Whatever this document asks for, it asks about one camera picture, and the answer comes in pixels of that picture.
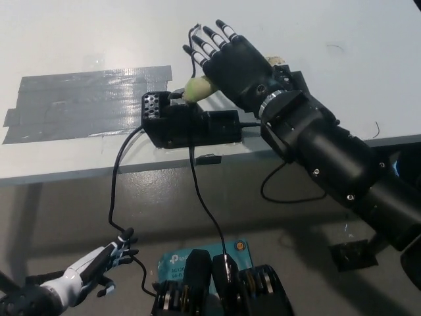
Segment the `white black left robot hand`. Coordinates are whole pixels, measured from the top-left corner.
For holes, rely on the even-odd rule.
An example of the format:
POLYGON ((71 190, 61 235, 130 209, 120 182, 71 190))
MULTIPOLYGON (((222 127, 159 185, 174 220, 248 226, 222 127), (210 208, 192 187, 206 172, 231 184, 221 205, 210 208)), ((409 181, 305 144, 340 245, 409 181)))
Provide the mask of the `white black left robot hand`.
POLYGON ((62 276, 44 282, 41 287, 60 300, 63 311, 81 303, 98 284, 105 286, 100 295, 108 294, 114 288, 114 283, 104 281, 104 274, 119 265, 131 263, 131 256, 138 253, 130 248, 136 240, 133 234, 132 228, 124 230, 115 240, 89 252, 71 264, 62 276))

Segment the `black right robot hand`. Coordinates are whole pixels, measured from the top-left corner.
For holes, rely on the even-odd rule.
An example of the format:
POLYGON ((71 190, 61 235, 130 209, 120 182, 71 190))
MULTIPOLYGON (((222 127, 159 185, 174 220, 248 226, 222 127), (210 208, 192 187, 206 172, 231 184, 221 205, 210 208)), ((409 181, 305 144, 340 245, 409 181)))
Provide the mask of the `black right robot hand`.
POLYGON ((214 92, 222 92, 246 113, 257 113, 264 100, 281 85, 274 79, 268 60, 244 36, 221 20, 220 29, 202 28, 208 37, 192 35, 197 47, 184 45, 183 50, 201 67, 203 75, 190 79, 184 88, 187 102, 198 102, 214 92))

